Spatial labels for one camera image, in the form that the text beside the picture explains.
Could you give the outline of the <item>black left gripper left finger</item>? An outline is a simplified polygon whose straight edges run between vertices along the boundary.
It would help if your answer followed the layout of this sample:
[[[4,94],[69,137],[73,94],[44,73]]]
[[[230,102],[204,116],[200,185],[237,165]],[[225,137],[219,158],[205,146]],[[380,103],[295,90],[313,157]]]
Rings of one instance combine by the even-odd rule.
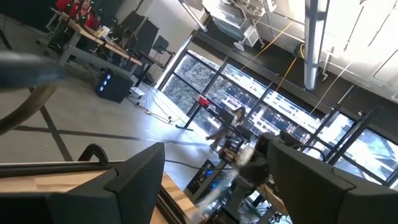
[[[47,197],[54,224],[149,224],[164,172],[157,142],[65,193]]]

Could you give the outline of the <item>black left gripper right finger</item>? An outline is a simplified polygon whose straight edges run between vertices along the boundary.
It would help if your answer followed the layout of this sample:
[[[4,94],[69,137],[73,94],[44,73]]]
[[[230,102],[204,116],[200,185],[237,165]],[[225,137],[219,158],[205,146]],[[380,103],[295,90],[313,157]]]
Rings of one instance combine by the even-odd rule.
[[[293,224],[385,223],[383,186],[276,141],[269,143],[267,158]]]

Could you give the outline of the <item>orange white bagged toothbrush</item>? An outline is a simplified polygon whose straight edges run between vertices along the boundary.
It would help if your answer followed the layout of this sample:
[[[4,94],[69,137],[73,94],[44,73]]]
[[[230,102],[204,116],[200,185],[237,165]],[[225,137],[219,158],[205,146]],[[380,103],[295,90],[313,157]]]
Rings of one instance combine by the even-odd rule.
[[[253,153],[254,151],[252,149],[245,149],[243,151],[239,151],[239,153],[234,156],[236,161],[230,162],[231,168],[227,172],[227,175],[223,177],[219,184],[198,204],[198,210],[192,218],[193,223],[200,222],[205,209],[219,196],[221,191],[238,176],[239,170],[249,162]]]

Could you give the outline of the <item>black computer tower blue glow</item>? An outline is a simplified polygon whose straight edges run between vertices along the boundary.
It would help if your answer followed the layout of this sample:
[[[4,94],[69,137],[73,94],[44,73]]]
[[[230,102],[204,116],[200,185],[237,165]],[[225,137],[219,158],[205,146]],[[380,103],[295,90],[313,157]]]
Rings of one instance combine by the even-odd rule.
[[[193,176],[184,192],[193,203],[198,203],[211,190],[218,186],[221,176],[226,173],[225,161],[211,161],[207,159],[200,170]]]

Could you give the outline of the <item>black standing desk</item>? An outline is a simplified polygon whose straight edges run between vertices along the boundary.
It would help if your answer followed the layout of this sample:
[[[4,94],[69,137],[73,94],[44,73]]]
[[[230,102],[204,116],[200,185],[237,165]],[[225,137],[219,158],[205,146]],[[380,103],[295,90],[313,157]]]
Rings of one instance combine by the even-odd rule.
[[[189,125],[195,119],[195,117],[197,116],[197,114],[200,112],[201,109],[204,109],[205,111],[207,111],[214,118],[216,118],[221,124],[223,124],[223,122],[226,121],[226,118],[219,118],[218,117],[220,115],[220,113],[223,112],[225,109],[220,108],[219,106],[214,104],[210,99],[209,99],[209,101],[211,102],[211,104],[208,107],[200,106],[198,104],[198,102],[197,102],[197,97],[193,98],[193,100],[198,105],[198,107],[194,110],[194,112],[189,117],[188,121],[185,123],[184,126],[179,126],[179,125],[176,124],[175,125],[176,128],[184,129],[184,130],[187,130],[187,131],[193,131],[192,129],[189,128]],[[236,128],[231,128],[231,132],[234,133],[235,135],[239,136],[241,139],[245,139],[247,141],[250,140],[250,138],[252,136],[252,132],[250,130],[242,127],[242,126],[237,126]]]

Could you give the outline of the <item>person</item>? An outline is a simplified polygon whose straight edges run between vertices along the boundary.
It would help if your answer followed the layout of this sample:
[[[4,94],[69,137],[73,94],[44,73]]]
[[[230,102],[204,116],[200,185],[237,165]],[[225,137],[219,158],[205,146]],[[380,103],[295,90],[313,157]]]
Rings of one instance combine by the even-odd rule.
[[[72,16],[75,20],[85,20],[85,25],[91,29],[97,29],[100,17],[96,15],[93,6],[95,0],[56,0],[58,11]]]
[[[231,112],[224,110],[218,116],[219,118],[226,118],[226,121],[220,126],[220,128],[213,134],[207,136],[205,139],[213,140],[210,146],[210,150],[215,152],[217,150],[220,141],[231,132],[231,128],[236,128],[244,123],[244,116],[246,114],[246,108],[241,106]]]

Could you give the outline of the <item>black computer tower blue lights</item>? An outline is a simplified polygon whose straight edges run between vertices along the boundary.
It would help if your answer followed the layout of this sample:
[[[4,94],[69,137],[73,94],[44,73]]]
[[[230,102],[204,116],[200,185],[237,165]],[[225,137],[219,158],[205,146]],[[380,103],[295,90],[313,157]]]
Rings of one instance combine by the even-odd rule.
[[[122,103],[128,96],[133,83],[129,77],[118,75],[107,68],[101,73],[95,92],[100,98]]]

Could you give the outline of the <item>white hanging light tube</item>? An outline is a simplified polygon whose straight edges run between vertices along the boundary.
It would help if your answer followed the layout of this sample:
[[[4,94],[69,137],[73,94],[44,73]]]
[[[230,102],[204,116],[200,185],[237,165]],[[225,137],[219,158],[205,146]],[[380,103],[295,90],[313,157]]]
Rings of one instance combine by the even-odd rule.
[[[330,0],[305,0],[304,86],[314,90]]]

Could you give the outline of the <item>wooden background table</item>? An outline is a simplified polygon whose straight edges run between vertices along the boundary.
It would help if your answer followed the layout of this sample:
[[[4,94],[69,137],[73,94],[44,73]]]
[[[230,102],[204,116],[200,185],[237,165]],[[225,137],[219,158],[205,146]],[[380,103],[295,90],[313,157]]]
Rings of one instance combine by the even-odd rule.
[[[102,40],[99,37],[96,36],[95,31],[90,29],[89,27],[82,27],[81,25],[77,24],[73,20],[69,19],[69,15],[64,13],[64,12],[59,12],[60,18],[62,21],[67,21],[68,22],[68,28],[71,28],[75,31],[75,33],[72,35],[70,41],[66,44],[64,48],[64,52],[62,56],[60,57],[59,63],[61,65],[65,65],[67,60],[71,55],[74,55],[76,58],[81,58],[84,60],[88,60],[91,63],[95,63],[95,60],[98,60],[98,57],[91,56],[88,52],[85,52],[84,50],[81,50],[79,48],[76,48],[76,45],[78,41],[84,37],[88,40],[92,40],[96,44],[99,44],[100,46],[105,47],[106,49],[128,59],[132,63],[136,64],[137,66],[141,66],[142,62],[139,60],[131,57],[126,51],[124,51],[120,46],[115,44],[111,40]],[[102,67],[105,67],[106,61],[99,59],[98,64]]]

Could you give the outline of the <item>dark background monitors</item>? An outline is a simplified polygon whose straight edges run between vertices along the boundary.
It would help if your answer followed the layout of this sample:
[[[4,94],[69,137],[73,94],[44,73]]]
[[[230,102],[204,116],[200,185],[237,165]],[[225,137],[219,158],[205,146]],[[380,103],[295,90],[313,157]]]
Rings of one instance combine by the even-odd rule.
[[[159,54],[163,54],[169,46],[169,42],[158,34],[159,28],[148,18],[140,16],[135,11],[132,11],[121,25],[132,31],[130,43],[127,44],[129,50],[146,55],[149,55],[151,50],[155,50]]]

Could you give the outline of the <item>white yellow background bottle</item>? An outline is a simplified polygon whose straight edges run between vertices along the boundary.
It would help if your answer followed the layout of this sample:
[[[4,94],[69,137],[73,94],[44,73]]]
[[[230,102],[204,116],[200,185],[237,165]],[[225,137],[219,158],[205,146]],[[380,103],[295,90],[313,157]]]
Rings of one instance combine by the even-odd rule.
[[[96,31],[96,36],[99,39],[106,39],[108,34],[110,33],[111,29],[106,26],[101,26],[97,31]]]

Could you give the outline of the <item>grey ceiling air unit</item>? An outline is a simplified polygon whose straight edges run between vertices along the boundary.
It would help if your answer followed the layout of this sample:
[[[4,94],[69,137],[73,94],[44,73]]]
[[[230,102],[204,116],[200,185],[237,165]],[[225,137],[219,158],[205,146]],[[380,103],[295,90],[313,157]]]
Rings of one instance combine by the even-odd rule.
[[[276,0],[202,0],[202,4],[217,28],[234,38],[234,46],[242,51],[260,41],[257,23],[277,7]]]

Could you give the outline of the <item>black aluminium rig frame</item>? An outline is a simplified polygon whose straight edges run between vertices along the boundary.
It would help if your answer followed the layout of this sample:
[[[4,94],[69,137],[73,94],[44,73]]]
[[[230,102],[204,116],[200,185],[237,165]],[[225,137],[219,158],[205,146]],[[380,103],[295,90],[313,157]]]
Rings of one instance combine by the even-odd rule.
[[[50,194],[68,192],[123,162],[108,161],[99,145],[90,144],[78,162],[0,166],[0,180],[38,175],[56,179],[55,182],[32,191],[19,184],[12,185],[9,190],[0,189],[0,224],[54,224],[47,205]],[[171,224],[193,224],[162,184],[157,194],[154,210],[156,209]]]

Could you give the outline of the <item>large window wall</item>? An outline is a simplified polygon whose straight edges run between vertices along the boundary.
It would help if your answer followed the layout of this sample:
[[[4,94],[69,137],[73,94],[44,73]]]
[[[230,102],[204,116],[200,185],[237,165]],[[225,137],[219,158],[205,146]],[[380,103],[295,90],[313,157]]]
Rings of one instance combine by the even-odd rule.
[[[197,109],[194,98],[203,94],[210,108],[246,109],[247,128],[254,134],[289,132],[295,139],[320,149],[328,160],[336,157],[355,131],[359,136],[335,167],[377,184],[398,187],[398,142],[362,128],[355,120],[332,108],[330,114],[306,109],[273,83],[261,83],[228,62],[214,63],[187,50],[161,87],[186,115]]]

